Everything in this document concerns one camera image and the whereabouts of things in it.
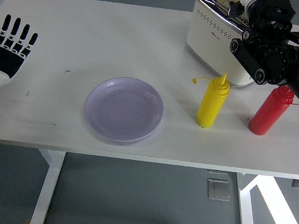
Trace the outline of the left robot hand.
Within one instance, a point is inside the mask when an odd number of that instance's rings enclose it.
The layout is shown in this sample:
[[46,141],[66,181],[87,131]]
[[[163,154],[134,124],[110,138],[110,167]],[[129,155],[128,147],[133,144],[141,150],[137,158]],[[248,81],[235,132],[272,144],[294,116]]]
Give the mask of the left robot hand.
[[30,25],[21,28],[20,18],[13,23],[11,20],[11,15],[6,15],[0,29],[0,87],[8,84],[21,69],[38,39],[37,33],[29,35]]

